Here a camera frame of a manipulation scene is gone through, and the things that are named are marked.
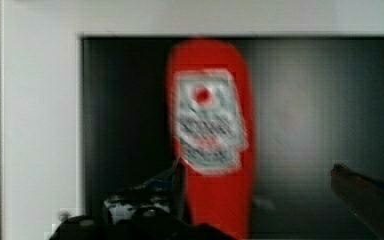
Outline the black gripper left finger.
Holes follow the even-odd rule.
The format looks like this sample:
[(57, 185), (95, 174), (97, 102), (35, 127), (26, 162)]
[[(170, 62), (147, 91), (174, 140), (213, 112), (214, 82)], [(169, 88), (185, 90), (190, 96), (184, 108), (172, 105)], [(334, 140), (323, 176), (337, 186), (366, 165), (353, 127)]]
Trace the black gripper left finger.
[(185, 168), (176, 159), (166, 170), (142, 183), (111, 193), (104, 200), (112, 222), (130, 220), (141, 209), (157, 208), (182, 217), (185, 203)]

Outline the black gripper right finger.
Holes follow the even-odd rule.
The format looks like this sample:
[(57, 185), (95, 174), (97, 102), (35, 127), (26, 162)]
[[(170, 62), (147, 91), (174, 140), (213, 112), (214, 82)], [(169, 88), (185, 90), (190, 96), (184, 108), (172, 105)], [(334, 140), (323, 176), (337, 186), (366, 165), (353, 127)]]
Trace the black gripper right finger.
[(384, 182), (342, 164), (330, 172), (332, 191), (377, 237), (384, 240)]

